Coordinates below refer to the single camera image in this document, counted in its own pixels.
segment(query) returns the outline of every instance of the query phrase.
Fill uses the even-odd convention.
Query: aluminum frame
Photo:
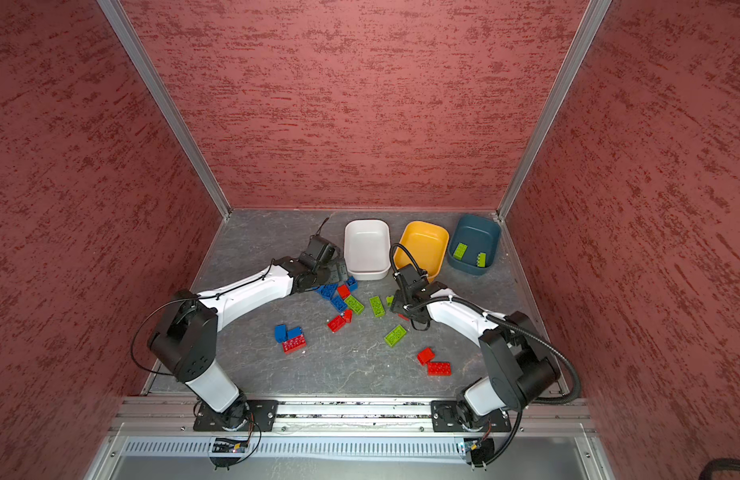
[[[279,443],[317,442],[433,442],[457,444],[464,432],[434,432],[431,424],[428,397],[345,397],[345,396],[279,396],[258,399],[277,399],[280,402],[274,427],[262,437],[272,450]],[[96,462],[91,466],[86,480],[109,480],[116,464],[127,456],[130,439],[161,446],[164,442],[191,442],[204,446],[215,437],[208,432],[194,432],[193,407],[196,398],[191,395],[152,394],[126,397],[120,411],[111,423],[108,436],[101,446]],[[515,414],[510,413],[512,421]],[[506,433],[494,433],[502,438]],[[575,438],[578,453],[590,480],[612,480],[606,457],[603,456],[598,432],[588,412],[585,398],[564,406],[532,405],[526,408],[518,436]],[[148,453],[139,452],[139,456]],[[155,456],[164,456],[155,452]],[[170,452],[169,456],[202,456],[196,448],[183,452]],[[373,459],[399,459],[398,451],[372,454]],[[404,455],[405,458],[432,458],[441,462],[454,462],[449,456]]]
[[[98,0],[98,5],[104,11],[106,19],[111,24],[111,28],[114,29],[114,33],[116,33],[117,38],[119,38],[128,56],[130,56],[130,60],[135,65],[140,77],[144,80],[152,97],[154,97],[157,106],[162,110],[162,115],[164,115],[170,128],[173,129],[173,133],[181,147],[183,147],[183,151],[191,161],[196,174],[210,194],[215,206],[218,207],[221,216],[227,219],[231,214],[231,205],[223,194],[220,185],[218,185],[218,180],[212,174],[207,161],[205,161],[202,150],[199,149],[199,146],[194,141],[173,98],[170,97],[170,93],[167,91],[164,82],[162,82],[160,74],[156,72],[156,68],[154,68],[151,58],[146,53],[144,45],[140,42],[138,34],[133,28],[133,24],[127,18],[122,4],[119,0]]]
[[[529,169],[533,166],[535,157],[543,145],[543,141],[546,139],[546,135],[553,124],[554,118],[556,118],[556,114],[562,107],[562,102],[567,96],[567,91],[572,85],[572,81],[575,79],[580,65],[583,63],[583,59],[586,57],[588,48],[591,46],[599,25],[602,24],[602,20],[605,18],[610,2],[611,0],[591,0],[588,7],[586,7],[575,37],[569,45],[564,62],[562,62],[562,67],[556,76],[556,81],[551,87],[546,104],[543,105],[543,110],[540,112],[538,123],[529,137],[527,148],[525,148],[522,157],[519,159],[519,165],[511,177],[509,186],[506,188],[506,193],[500,200],[500,205],[498,206],[500,220],[507,218],[514,200],[517,199],[519,190],[521,190],[522,184],[525,178],[527,178]]]

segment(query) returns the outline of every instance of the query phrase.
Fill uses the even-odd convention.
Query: white bin
[[[391,236],[382,220],[354,220],[346,225],[346,268],[356,280],[380,280],[391,269]]]

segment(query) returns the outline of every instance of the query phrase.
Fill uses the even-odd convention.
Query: plastic container
[[[483,216],[466,214],[458,220],[455,233],[447,247],[447,263],[453,268],[472,275],[484,275],[495,261],[495,251],[500,240],[500,227],[492,220]],[[453,256],[458,244],[467,245],[463,258],[458,260]],[[477,256],[486,254],[485,266],[477,266]]]
[[[388,274],[391,236],[382,220],[354,220],[346,225],[343,255],[356,280],[380,280]]]
[[[415,220],[407,224],[399,243],[410,251],[418,266],[428,272],[428,280],[432,281],[442,269],[449,239],[450,234],[441,226]],[[410,257],[397,248],[394,265],[402,268],[409,263]]]

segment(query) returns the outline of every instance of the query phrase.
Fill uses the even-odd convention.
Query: vent grille
[[[207,457],[214,437],[130,437],[124,456]],[[313,458],[429,458],[461,461],[457,443],[461,438],[351,438],[351,437],[264,437],[256,457]],[[214,453],[241,456],[242,453]]]

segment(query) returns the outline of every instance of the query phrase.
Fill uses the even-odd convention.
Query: black mounting plate
[[[252,411],[252,417],[255,419],[258,427],[260,427],[261,432],[270,432],[274,427],[276,409],[279,402],[276,400],[248,400],[247,405]],[[194,420],[194,432],[232,433],[215,424],[212,416],[209,414],[209,407],[204,402],[199,408],[196,420]]]
[[[434,400],[431,402],[431,424],[433,425],[434,432],[461,432],[461,433],[478,433],[468,432],[458,422],[455,417],[455,405],[457,402],[454,400]],[[493,424],[493,432],[510,432],[511,422],[509,418],[504,417],[503,414],[496,410],[489,415],[490,423]],[[480,432],[487,431],[487,424],[480,429]]]

